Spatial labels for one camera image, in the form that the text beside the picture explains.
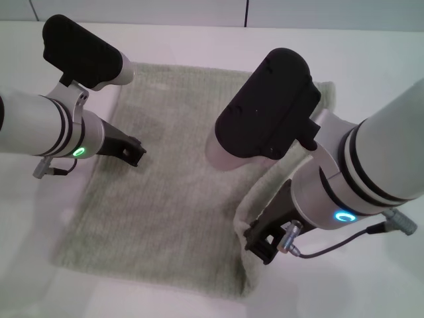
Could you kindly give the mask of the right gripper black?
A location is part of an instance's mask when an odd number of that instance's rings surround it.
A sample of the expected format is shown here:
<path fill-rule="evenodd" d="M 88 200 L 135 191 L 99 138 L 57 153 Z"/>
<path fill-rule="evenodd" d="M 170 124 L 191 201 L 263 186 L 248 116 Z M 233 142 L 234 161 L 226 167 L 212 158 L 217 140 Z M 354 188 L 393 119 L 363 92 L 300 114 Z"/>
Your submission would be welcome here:
<path fill-rule="evenodd" d="M 300 235 L 311 230 L 311 224 L 301 216 L 292 199 L 292 180 L 284 182 L 269 204 L 264 208 L 257 221 L 251 222 L 245 230 L 245 249 L 269 265 L 278 253 L 278 245 L 286 233 L 287 224 L 299 221 L 302 225 Z"/>

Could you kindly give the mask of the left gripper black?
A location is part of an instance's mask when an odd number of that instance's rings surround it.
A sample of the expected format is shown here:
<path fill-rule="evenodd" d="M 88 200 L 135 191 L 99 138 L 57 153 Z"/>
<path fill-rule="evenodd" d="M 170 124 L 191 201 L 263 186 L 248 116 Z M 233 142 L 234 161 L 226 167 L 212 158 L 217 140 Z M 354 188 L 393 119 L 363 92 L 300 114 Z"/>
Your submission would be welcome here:
<path fill-rule="evenodd" d="M 103 143 L 97 151 L 98 155 L 113 156 L 137 167 L 140 156 L 146 153 L 141 141 L 128 136 L 108 122 L 101 120 L 104 130 Z"/>

